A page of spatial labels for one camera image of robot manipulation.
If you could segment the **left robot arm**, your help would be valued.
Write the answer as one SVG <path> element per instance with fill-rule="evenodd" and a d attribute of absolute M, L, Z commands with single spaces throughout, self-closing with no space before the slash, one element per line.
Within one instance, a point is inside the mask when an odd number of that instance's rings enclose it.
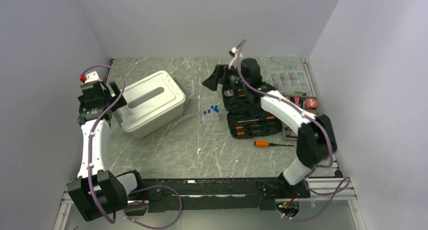
<path fill-rule="evenodd" d="M 128 196 L 137 200 L 145 193 L 145 185 L 136 173 L 114 176 L 106 165 L 111 119 L 113 113 L 127 105 L 122 90 L 115 82 L 92 81 L 81 85 L 78 97 L 78 124 L 83 135 L 80 170 L 67 185 L 68 194 L 85 221 L 105 217 L 115 222 L 117 211 L 127 207 Z"/>

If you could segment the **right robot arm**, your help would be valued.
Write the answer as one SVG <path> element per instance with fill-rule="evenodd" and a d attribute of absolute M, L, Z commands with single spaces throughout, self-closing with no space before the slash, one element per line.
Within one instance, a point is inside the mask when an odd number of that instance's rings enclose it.
<path fill-rule="evenodd" d="M 274 86 L 263 81 L 255 59 L 244 59 L 232 65 L 216 65 L 214 72 L 202 82 L 211 91 L 218 85 L 225 89 L 242 89 L 248 101 L 259 103 L 262 110 L 272 114 L 297 134 L 296 157 L 279 175 L 279 193 L 291 197 L 298 185 L 323 160 L 332 161 L 337 143 L 330 118 L 317 116 L 284 97 Z"/>

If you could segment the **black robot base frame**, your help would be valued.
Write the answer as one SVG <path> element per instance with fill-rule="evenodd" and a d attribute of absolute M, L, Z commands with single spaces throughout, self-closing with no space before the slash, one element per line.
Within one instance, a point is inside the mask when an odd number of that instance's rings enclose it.
<path fill-rule="evenodd" d="M 268 178 L 142 179 L 129 171 L 117 179 L 130 192 L 130 201 L 147 203 L 149 213 L 172 210 L 246 209 L 275 210 L 282 200 L 308 199 L 303 183 L 289 186 Z"/>

